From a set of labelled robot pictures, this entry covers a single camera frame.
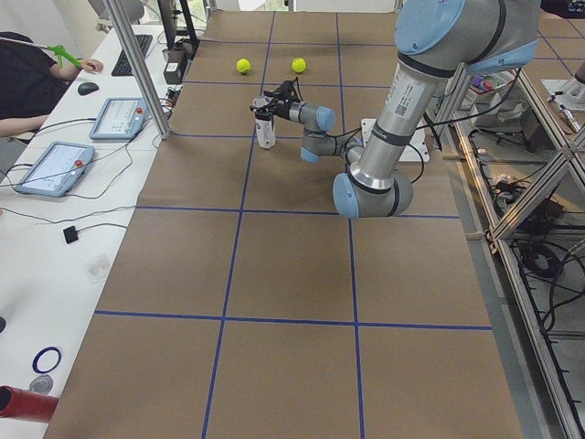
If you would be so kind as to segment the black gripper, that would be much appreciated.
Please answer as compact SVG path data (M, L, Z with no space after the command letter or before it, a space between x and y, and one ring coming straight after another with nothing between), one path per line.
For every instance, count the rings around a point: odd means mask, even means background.
M291 119L290 110L293 104L291 100L283 100L282 93L276 91L264 91L263 96L270 102L262 106L251 105L250 110L254 114L269 114L285 120Z

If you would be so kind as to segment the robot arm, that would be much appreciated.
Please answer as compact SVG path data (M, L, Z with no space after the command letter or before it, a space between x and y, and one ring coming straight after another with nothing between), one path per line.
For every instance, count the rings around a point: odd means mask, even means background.
M274 117L301 124L303 160L346 161L333 184L340 215L398 215L410 205L413 187L396 165L431 100L460 64L470 74L525 66L536 51L539 16L538 1L409 1L395 27L393 82L365 143L349 134L330 135L334 111L303 101L287 80L252 101L260 144L273 146Z

